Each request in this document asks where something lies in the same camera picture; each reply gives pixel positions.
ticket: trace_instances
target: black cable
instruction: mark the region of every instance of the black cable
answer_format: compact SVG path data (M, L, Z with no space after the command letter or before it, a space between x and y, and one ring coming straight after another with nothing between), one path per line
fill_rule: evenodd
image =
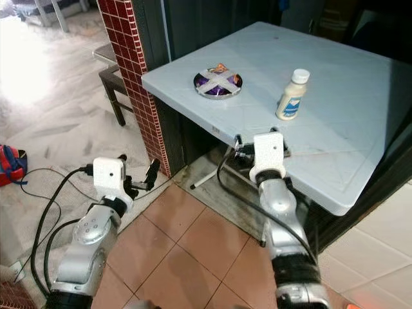
M73 223L79 222L79 220L80 219L75 219L75 220L71 220L66 223L63 223L62 225L60 225L57 229L53 231L53 233L49 237L49 240L47 241L46 250L44 251L43 273L44 273L44 279L46 280L46 284L47 284L49 291L52 290L52 282L50 281L50 275L49 275L49 254L50 254L50 249L52 247L53 239L61 229Z
M230 189L229 187L227 187L221 180L220 178L220 172L223 169L223 165L226 163L227 159L229 158L230 154L232 152L228 152L227 154L225 154L225 156L223 157L222 161L219 163L218 166L218 171L216 173L216 176L218 177L218 181L220 186L223 188L223 190L225 190L226 192L230 193L231 195L235 196L237 199L241 200L243 203L245 203L248 206L251 206L254 210L260 212L261 214L263 214L264 216L268 217L269 219L273 220L274 222L276 222L278 225L280 225L281 227L283 227L285 230L287 230L294 238L296 238L296 240L298 240L298 242L300 242L300 244L304 247L304 249L307 251L308 255L310 256L310 258L312 259L312 261L314 262L315 265L317 265L317 259L314 256L314 254L312 253L312 251L310 250L310 247L308 246L308 244L294 231L292 230L287 224L283 223L282 221L280 221L279 219L277 219L275 216L271 215L270 213L268 213L265 209L259 207L258 205L256 205L255 203L252 203L251 201L249 201L248 199L240 196L238 193L236 193L235 191L233 191L232 189Z
M72 175L74 175L77 172L81 172L81 171L85 171L85 168L80 167L78 169L75 169L74 171L68 173L64 177L64 179L62 180L62 182L60 183L60 185L58 186L58 188L54 192L53 196L50 198L50 201L48 202L46 208L44 208L43 213L42 213L41 218L40 218L39 225L37 226L36 235L35 235L34 243L33 243L33 249L32 249L32 258L30 259L30 268L32 270L32 275L33 275L34 281L36 282L37 286L39 287L40 291L43 293L44 296L47 296L49 294L49 291L47 291L47 288L41 282L41 280L39 278L39 275L37 273L36 264L35 264L36 251L37 251L37 247L39 246L40 233L41 233L41 230L42 230L44 219L46 218L47 212L49 211L50 207L52 206L52 204L53 204L54 200L56 199L57 195L60 193L60 191L63 188L64 184L68 181L68 179Z
M37 197L37 198L46 198L47 200L50 200L49 198L47 198L47 197L45 197L45 196L36 195L36 194L31 194L31 193L28 193L28 192L26 192L26 191L23 191L23 192L25 192L26 194L35 196L35 197ZM57 217L56 222L55 222L54 225L51 227L51 229L47 232L47 234L43 237L43 239L40 240L39 246L43 243L43 241L47 238L47 236L49 236L49 234L53 231L53 229L56 227L56 225L58 224L58 222L59 222L59 220L60 220L60 218L61 218L62 208L61 208L61 206L60 206L56 201L54 201L54 203L55 203L55 204L58 206L58 208L59 208L59 215L58 215L58 217ZM28 256L28 258L26 259L26 261L24 261L22 267L20 268L19 272L17 273L16 277L14 278L14 283L17 281L17 278L20 276L21 272L23 271L23 269L25 268L25 266L27 265L27 263L29 262L29 260L30 260L31 257L32 257L32 255L30 254L30 255Z
M60 172L58 172L58 171L55 171L54 169L50 169L50 168L48 168L48 167L41 167L41 168L39 168L39 169L33 169L33 170L31 170L30 172L28 172L24 177L26 177L27 175L32 174L33 172L36 172L36 171L51 171L51 172L53 172L53 173L59 174L59 175L62 176L63 178L65 177L64 174L62 174L62 173L60 173ZM73 188L74 188L77 192L79 192L81 195L83 195L83 196L91 199L92 201L98 201L98 200L96 200L95 198L92 198L91 196L88 196L86 193L82 192L82 191L81 191L78 187L76 187L75 184L74 184L73 182L71 182L70 180L68 180L68 183L70 183L70 184L73 186ZM20 188L23 190L23 192L27 193L26 191L24 191L22 185L20 185ZM43 197L44 197L44 196L38 196L38 195L35 195L35 194L30 194L30 193L27 193L27 194L32 195L32 196L36 196L36 197L38 197L38 198L43 198Z
M51 172L54 172L54 173L59 174L60 176L64 177L64 174L62 174L62 173L60 173L60 172L58 172L58 171L55 171L54 169L50 169L50 168L47 168L47 167L41 167L41 168L39 168L39 169L33 169L33 170L31 170L30 172L28 172L27 174L25 174L25 175L23 176L23 178L21 179L21 181L23 182L25 177L27 177L29 174L31 174L31 173L33 173L33 172L36 172L36 171L51 171ZM98 200L92 198L91 196L88 196L86 193L82 192L79 188L77 188L77 187L74 185L73 182L71 182L71 181L68 180L68 183L70 183L70 184L74 187L74 189L75 189L77 192L79 192L81 195L83 195L83 196L85 196L85 197L87 197L87 198L89 198L89 199L91 199L91 200L93 200L93 201L98 201ZM26 193L27 195L34 196L34 197L36 197L36 198L44 198L44 199L50 201L50 198L48 198L47 196L42 196L42 195L38 195L38 194L34 194L34 193L30 193L30 192L26 191L21 184L20 184L20 188L21 188L21 190L22 190L24 193ZM59 205L59 203L57 203L56 201L53 201L53 202L54 202L54 204L56 204L56 206L59 208L58 218L57 218L56 222L54 223L54 225L51 227L51 229L50 229L50 230L47 232L47 234L43 237L43 239L40 240L38 246L40 246L40 245L43 243L43 241L47 238L47 236L50 235L50 233L53 231L53 229L56 227L56 225L58 224L59 220L61 219L62 208L61 208L61 206ZM20 271L17 273L16 277L14 278L14 282L17 281L17 278L20 276L21 272L24 270L25 266L27 265L27 263L29 262L29 260L30 260L31 257L32 257L32 255L30 254L30 255L28 256L28 258L26 259L26 261L24 261L24 263L23 263Z

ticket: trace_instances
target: white bottle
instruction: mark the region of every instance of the white bottle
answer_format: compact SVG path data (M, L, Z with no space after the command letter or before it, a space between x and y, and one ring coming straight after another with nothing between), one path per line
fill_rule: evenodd
M297 116L297 110L303 95L306 92L306 83L310 73L304 69L296 69L291 82L286 86L276 116L281 120L291 120Z

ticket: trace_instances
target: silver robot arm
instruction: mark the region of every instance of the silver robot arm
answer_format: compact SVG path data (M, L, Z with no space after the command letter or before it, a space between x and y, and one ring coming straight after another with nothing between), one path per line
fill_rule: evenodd
M150 190L160 162L154 160L146 181L133 183L126 176L121 159L96 158L93 161L94 185L101 199L73 229L73 239L63 257L57 279L51 285L46 308L90 308L96 295L106 259L117 240L121 217L132 208L138 189Z
M282 134L256 135L254 152L255 165L250 179L259 187L261 207L301 239L267 219L264 229L277 286L277 306L279 309L331 308L319 269L306 249L308 241L296 216L296 198L283 179L286 171Z

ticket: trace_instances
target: red bag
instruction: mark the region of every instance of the red bag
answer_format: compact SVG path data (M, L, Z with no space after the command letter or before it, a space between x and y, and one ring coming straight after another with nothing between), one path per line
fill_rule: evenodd
M0 187L12 182L18 185L26 185L27 182L18 181L26 173L26 151L0 145Z

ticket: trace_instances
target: table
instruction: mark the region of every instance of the table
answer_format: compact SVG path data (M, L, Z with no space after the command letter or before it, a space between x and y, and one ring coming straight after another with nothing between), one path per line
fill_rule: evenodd
M227 100L196 93L193 77L224 63L243 87ZM297 118L275 116L296 68L311 72ZM332 214L356 202L411 106L412 68L326 39L255 23L142 77L143 87L228 145L277 127L294 187Z

